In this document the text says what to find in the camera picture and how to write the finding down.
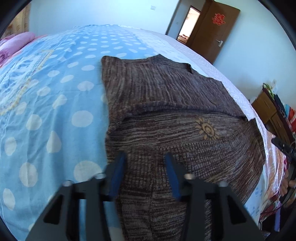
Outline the person's right hand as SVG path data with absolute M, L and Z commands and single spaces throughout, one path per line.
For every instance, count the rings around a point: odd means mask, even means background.
M 284 174 L 284 178 L 281 182 L 281 186 L 280 186 L 280 195 L 281 196 L 285 196 L 288 192 L 288 187 L 290 188 L 295 188 L 295 180 L 292 180 L 290 181 L 289 180 L 289 172 L 288 170 L 285 171 L 285 174 Z

